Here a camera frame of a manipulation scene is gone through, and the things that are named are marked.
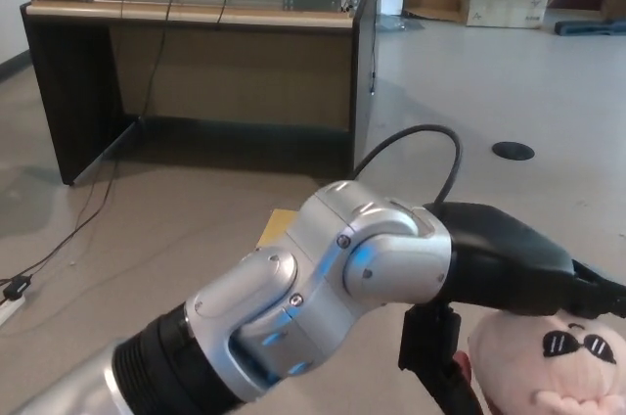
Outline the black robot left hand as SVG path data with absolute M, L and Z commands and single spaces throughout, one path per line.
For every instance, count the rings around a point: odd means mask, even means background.
M 625 287 L 530 226 L 491 206 L 428 204 L 452 239 L 451 265 L 434 301 L 404 315 L 398 366 L 414 373 L 445 414 L 478 414 L 478 399 L 454 362 L 461 317 L 454 302 L 548 316 L 625 315 Z

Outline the person's bare hand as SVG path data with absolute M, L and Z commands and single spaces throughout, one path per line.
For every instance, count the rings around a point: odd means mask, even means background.
M 456 362 L 456 364 L 459 366 L 459 368 L 461 369 L 461 372 L 462 372 L 465 380 L 467 381 L 467 383 L 469 385 L 471 385 L 472 370 L 471 370 L 471 364 L 470 364 L 469 356 L 464 351 L 458 350 L 454 354 L 453 359 Z

